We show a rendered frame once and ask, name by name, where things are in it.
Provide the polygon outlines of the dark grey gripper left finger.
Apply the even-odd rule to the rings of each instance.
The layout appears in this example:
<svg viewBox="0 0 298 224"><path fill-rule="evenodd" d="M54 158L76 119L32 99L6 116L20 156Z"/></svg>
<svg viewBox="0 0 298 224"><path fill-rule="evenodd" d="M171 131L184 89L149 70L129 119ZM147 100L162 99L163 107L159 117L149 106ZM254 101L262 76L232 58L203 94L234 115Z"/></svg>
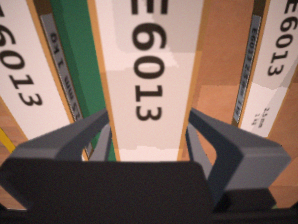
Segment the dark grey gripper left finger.
<svg viewBox="0 0 298 224"><path fill-rule="evenodd" d="M7 157L52 158L62 161L83 161L84 148L101 131L88 161L108 161L112 142L108 110L102 110L66 126L18 144Z"/></svg>

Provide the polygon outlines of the brown cardboard pack with white e6013 label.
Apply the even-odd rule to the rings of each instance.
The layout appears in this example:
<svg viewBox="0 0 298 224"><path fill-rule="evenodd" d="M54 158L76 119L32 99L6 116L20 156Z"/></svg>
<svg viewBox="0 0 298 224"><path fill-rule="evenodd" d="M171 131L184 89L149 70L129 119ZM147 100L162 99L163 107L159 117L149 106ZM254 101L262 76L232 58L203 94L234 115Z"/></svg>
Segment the brown cardboard pack with white e6013 label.
<svg viewBox="0 0 298 224"><path fill-rule="evenodd" d="M212 0L87 0L117 161L181 161Z"/></svg>

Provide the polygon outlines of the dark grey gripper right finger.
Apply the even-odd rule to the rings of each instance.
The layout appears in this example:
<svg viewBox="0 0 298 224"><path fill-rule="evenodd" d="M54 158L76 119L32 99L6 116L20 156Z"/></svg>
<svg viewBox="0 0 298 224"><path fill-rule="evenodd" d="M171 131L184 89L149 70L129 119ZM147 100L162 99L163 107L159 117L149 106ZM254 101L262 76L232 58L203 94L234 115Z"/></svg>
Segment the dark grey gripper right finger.
<svg viewBox="0 0 298 224"><path fill-rule="evenodd" d="M216 151L214 167L196 130ZM290 155L279 143L210 117L193 107L185 138L189 159L202 165L215 207L228 190L269 188L291 162Z"/></svg>

